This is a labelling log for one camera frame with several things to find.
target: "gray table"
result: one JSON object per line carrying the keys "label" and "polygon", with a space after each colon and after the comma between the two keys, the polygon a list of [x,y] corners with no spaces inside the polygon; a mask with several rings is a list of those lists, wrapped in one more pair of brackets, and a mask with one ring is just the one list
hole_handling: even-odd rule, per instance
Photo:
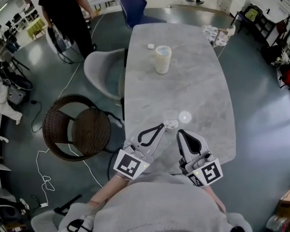
{"label": "gray table", "polygon": [[[172,49],[165,75],[155,71],[155,53],[147,49],[149,43]],[[183,111],[191,114],[189,123],[178,119]],[[158,23],[133,29],[125,80],[126,136],[165,119],[177,119],[178,129],[202,135],[221,164],[234,159],[235,125],[228,86],[217,56],[199,27]],[[181,173],[176,132],[164,134],[148,172]]]}

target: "brown woven chair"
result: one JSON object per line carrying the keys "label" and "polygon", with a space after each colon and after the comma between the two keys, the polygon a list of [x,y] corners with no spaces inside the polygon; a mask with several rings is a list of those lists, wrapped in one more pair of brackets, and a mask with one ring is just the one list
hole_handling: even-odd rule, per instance
{"label": "brown woven chair", "polygon": [[[76,118],[60,111],[69,103],[82,103],[89,108],[82,111]],[[49,149],[58,157],[68,161],[88,159],[104,150],[111,135],[111,124],[104,112],[88,98],[82,95],[67,95],[59,98],[48,110],[43,122],[43,138]],[[72,141],[68,139],[68,126],[72,125]],[[83,155],[75,156],[63,152],[57,145],[72,144]]]}

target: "suitcase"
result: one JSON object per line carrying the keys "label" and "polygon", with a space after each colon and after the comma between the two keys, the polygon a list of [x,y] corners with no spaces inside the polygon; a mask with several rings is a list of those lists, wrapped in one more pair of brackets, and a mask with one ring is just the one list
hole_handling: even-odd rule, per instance
{"label": "suitcase", "polygon": [[26,96],[25,91],[19,90],[12,85],[9,87],[9,91],[8,91],[8,101],[9,102],[11,102],[15,105],[19,105],[25,96]]}

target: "yellow tablecloth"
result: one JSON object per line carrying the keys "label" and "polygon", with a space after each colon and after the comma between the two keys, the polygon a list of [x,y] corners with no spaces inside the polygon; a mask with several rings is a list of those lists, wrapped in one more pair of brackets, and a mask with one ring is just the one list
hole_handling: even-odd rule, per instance
{"label": "yellow tablecloth", "polygon": [[29,23],[27,27],[28,36],[33,39],[34,34],[37,31],[42,31],[44,26],[45,23],[43,20],[40,17],[36,18],[33,22]]}

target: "cylindrical container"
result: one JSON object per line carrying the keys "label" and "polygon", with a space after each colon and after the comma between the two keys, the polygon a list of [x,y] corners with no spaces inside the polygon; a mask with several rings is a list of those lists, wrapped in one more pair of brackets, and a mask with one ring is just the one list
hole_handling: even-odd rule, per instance
{"label": "cylindrical container", "polygon": [[166,74],[169,70],[172,50],[166,45],[160,45],[156,48],[156,72]]}

